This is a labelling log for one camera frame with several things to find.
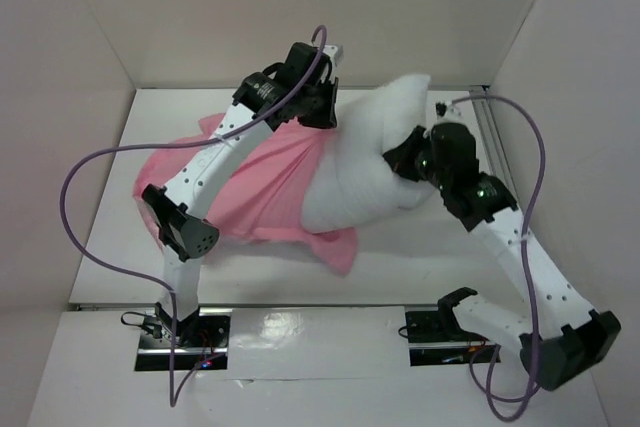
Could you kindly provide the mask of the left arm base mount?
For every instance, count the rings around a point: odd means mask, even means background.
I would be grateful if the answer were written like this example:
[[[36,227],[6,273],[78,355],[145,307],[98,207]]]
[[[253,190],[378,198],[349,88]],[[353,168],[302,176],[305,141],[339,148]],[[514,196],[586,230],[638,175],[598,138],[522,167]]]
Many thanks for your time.
[[[134,370],[167,372],[171,334],[151,311],[125,311],[120,322],[139,330]],[[204,308],[188,333],[176,341],[175,370],[189,371],[197,363],[200,370],[226,370],[231,311]]]

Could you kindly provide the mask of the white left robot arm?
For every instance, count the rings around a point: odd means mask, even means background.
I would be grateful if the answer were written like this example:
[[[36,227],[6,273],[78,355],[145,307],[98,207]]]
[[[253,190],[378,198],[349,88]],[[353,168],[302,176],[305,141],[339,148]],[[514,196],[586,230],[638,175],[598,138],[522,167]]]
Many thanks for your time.
[[[219,239],[218,228],[206,218],[212,202],[281,125],[297,121],[313,130],[336,128],[336,69],[342,57],[338,45],[294,43],[285,61],[242,81],[208,146],[163,186],[144,188],[142,200],[159,229],[163,280],[171,288],[155,312],[172,344],[187,345],[197,334],[202,259]]]

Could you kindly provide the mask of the white pillow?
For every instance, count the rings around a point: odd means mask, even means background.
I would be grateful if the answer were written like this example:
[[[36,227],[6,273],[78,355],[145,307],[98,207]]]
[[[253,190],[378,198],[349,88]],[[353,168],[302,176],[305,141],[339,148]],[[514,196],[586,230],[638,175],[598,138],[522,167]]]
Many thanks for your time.
[[[404,75],[339,107],[337,131],[305,192],[305,230],[380,221],[420,207],[435,193],[427,182],[401,178],[383,158],[425,125],[430,82],[427,74]]]

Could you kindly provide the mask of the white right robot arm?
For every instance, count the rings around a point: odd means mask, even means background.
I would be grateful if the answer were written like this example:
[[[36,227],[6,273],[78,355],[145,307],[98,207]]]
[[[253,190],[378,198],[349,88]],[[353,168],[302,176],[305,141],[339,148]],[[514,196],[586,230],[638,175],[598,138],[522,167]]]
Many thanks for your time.
[[[446,210],[487,249],[529,304],[529,314],[520,316],[472,288],[459,288],[438,301],[441,335],[477,335],[507,349],[545,391],[605,358],[621,331],[619,320],[610,311],[597,311],[560,272],[526,228],[506,185],[481,170],[476,140],[465,125],[418,126],[383,158],[401,178],[435,187]]]

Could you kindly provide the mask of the pink satin pillowcase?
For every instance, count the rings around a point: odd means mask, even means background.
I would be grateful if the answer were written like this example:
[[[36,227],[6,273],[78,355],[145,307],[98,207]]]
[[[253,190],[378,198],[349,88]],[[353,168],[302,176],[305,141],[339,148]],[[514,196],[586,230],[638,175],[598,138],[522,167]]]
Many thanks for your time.
[[[281,126],[232,175],[206,219],[225,240],[303,243],[332,271],[348,274],[358,252],[356,229],[315,234],[301,224],[304,194],[334,137],[296,122]]]

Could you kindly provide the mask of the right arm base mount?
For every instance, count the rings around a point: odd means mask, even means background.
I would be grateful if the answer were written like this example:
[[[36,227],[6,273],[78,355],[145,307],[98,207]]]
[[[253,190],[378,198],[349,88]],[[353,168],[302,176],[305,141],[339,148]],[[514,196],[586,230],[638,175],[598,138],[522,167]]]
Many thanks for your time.
[[[495,351],[493,343],[476,334],[448,333],[436,308],[406,309],[397,333],[408,343],[411,367],[488,363]]]

